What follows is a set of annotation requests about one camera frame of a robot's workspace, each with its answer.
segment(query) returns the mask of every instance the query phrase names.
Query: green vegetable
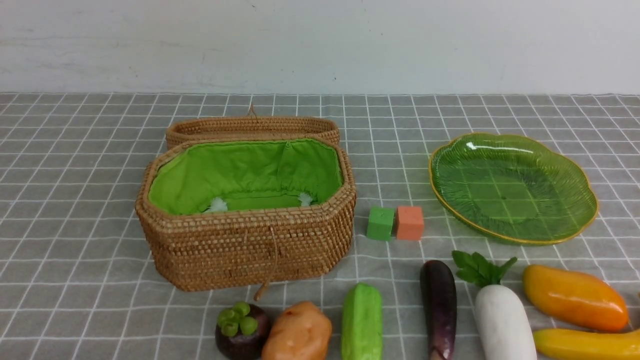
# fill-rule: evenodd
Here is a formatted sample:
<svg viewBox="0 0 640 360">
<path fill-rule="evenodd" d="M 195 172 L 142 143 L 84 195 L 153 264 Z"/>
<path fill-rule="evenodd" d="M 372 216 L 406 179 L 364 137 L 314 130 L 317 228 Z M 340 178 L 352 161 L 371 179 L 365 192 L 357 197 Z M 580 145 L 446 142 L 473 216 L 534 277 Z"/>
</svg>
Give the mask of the green vegetable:
<svg viewBox="0 0 640 360">
<path fill-rule="evenodd" d="M 382 359 L 382 296 L 358 283 L 342 307 L 342 360 Z"/>
<path fill-rule="evenodd" d="M 499 285 L 504 274 L 518 261 L 518 258 L 513 257 L 503 265 L 498 266 L 490 263 L 478 252 L 468 254 L 458 250 L 452 251 L 451 256 L 459 268 L 456 276 L 461 280 L 475 284 L 479 288 L 492 284 Z"/>
</svg>

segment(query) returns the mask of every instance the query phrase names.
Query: gray checkered tablecloth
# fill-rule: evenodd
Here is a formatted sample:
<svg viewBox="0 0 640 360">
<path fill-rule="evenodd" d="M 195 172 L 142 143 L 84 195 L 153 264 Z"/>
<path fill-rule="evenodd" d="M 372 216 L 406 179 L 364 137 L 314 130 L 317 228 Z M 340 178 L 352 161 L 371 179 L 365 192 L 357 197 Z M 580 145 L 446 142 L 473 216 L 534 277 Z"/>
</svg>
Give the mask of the gray checkered tablecloth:
<svg viewBox="0 0 640 360">
<path fill-rule="evenodd" d="M 221 359 L 213 334 L 224 306 L 257 288 L 176 290 L 156 272 L 133 211 L 144 167 L 177 120 L 320 116 L 338 123 L 358 183 L 349 255 L 318 279 L 273 284 L 260 305 L 276 316 L 311 300 L 332 319 L 328 359 L 340 359 L 341 306 L 357 282 L 384 301 L 385 359 L 426 358 L 418 274 L 427 259 L 453 269 L 451 250 L 520 260 L 504 284 L 522 294 L 528 263 L 604 278 L 640 325 L 640 98 L 623 95 L 0 94 L 0 354 L 15 360 Z M 577 238 L 521 248 L 453 219 L 428 178 L 428 154 L 471 131 L 539 140 L 583 167 L 600 215 Z M 422 241 L 363 235 L 372 205 L 422 206 Z M 455 359 L 483 358 L 477 290 L 458 282 Z M 534 329 L 551 320 L 522 296 Z"/>
</svg>

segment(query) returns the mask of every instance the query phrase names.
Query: green cube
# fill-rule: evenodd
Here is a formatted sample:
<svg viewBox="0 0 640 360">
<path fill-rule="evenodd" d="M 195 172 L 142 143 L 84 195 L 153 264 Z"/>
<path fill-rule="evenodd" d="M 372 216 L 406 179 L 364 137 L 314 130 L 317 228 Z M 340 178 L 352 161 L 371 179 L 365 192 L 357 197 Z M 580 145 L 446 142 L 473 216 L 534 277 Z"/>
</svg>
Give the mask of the green cube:
<svg viewBox="0 0 640 360">
<path fill-rule="evenodd" d="M 373 206 L 369 212 L 367 237 L 373 240 L 391 240 L 395 216 L 396 211 L 394 209 Z"/>
</svg>

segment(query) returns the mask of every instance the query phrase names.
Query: wicker basket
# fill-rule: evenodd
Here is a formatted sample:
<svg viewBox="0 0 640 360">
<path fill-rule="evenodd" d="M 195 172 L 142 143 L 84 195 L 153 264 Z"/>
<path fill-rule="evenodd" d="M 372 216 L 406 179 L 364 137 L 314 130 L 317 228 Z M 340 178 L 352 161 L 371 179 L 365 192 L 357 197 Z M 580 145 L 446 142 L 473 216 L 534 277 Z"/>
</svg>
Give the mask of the wicker basket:
<svg viewBox="0 0 640 360">
<path fill-rule="evenodd" d="M 293 140 L 280 136 L 275 140 Z M 257 141 L 261 136 L 183 142 L 151 162 L 136 200 L 136 213 L 157 271 L 178 289 L 202 291 L 318 277 L 329 272 L 351 246 L 356 187 L 345 151 L 334 148 L 342 186 L 327 201 L 306 207 L 170 215 L 153 205 L 149 191 L 158 170 L 196 144 Z"/>
<path fill-rule="evenodd" d="M 331 120 L 317 117 L 265 117 L 249 109 L 246 117 L 207 117 L 177 122 L 166 130 L 166 146 L 171 149 L 190 140 L 240 137 L 277 138 L 316 135 L 332 144 L 340 143 L 340 131 Z"/>
</svg>

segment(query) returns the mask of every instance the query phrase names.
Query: cucumber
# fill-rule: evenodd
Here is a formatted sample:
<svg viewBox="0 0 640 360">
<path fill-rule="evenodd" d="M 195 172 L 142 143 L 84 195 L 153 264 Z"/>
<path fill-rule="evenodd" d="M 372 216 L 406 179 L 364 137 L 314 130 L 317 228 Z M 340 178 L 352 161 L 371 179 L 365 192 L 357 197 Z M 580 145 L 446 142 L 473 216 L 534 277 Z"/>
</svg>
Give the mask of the cucumber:
<svg viewBox="0 0 640 360">
<path fill-rule="evenodd" d="M 382 360 L 382 296 L 359 282 L 342 307 L 342 360 Z"/>
</svg>

